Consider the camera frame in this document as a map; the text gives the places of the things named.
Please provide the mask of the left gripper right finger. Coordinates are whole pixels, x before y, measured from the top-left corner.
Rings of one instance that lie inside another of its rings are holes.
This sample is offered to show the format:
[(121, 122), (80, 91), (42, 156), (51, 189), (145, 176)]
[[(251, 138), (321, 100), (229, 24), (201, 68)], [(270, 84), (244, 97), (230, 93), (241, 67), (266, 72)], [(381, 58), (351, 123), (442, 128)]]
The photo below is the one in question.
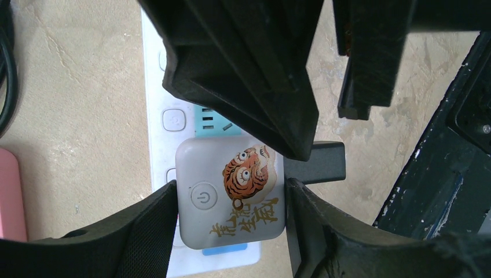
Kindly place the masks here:
[(416, 240), (372, 227), (285, 182), (293, 277), (489, 277), (490, 236)]

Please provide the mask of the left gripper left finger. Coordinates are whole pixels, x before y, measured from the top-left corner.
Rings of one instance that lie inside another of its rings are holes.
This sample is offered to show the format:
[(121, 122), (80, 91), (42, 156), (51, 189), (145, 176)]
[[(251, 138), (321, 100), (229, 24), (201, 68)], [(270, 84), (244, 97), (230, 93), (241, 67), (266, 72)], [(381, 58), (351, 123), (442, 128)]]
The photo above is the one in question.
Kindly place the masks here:
[(1, 277), (166, 277), (177, 225), (176, 181), (60, 238), (1, 240)]

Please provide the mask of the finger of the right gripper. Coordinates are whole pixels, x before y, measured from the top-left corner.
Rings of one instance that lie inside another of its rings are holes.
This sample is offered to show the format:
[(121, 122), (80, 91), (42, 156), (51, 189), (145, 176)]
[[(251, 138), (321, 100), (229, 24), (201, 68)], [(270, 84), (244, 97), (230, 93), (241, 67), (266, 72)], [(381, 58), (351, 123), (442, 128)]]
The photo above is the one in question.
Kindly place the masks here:
[(348, 58), (340, 118), (389, 107), (416, 1), (333, 1), (338, 53)]
[(306, 63), (322, 1), (141, 1), (167, 55), (162, 85), (307, 161), (318, 108)]

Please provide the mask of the black plug with cable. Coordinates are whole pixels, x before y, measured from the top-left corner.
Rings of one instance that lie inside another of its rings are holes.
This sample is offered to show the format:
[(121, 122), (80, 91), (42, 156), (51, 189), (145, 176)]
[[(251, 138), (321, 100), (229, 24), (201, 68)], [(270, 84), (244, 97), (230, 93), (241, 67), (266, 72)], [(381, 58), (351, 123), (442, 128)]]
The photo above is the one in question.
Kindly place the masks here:
[(284, 159), (284, 174), (305, 185), (345, 180), (345, 145), (336, 141), (316, 141), (308, 161)]

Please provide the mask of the white power strip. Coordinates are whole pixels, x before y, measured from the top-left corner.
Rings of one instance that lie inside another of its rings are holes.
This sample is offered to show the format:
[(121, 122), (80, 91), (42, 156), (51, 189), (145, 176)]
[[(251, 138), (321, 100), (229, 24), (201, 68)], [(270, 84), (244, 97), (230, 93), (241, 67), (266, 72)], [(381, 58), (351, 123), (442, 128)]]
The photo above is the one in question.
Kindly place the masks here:
[[(175, 179), (178, 146), (195, 135), (225, 137), (244, 135), (238, 126), (213, 110), (175, 98), (162, 86), (166, 50), (145, 12), (142, 17), (145, 91), (152, 190)], [(193, 250), (175, 230), (167, 277), (180, 277), (252, 265), (261, 258), (261, 242)]]

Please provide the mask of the white orange plug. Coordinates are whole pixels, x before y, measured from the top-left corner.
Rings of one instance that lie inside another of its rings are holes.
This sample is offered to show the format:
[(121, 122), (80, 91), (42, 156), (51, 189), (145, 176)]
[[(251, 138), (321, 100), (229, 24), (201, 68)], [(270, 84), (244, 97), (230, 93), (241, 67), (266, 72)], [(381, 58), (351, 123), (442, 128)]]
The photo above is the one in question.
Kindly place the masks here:
[(283, 156), (251, 136), (191, 138), (175, 154), (179, 232), (195, 250), (258, 242), (285, 228)]

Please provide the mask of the pink power socket block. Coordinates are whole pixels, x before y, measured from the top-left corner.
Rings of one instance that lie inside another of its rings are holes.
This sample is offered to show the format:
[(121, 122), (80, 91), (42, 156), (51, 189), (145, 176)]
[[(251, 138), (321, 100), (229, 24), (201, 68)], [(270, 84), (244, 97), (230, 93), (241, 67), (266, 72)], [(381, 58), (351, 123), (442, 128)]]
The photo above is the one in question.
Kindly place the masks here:
[(1, 149), (1, 239), (27, 241), (20, 169), (17, 158)]

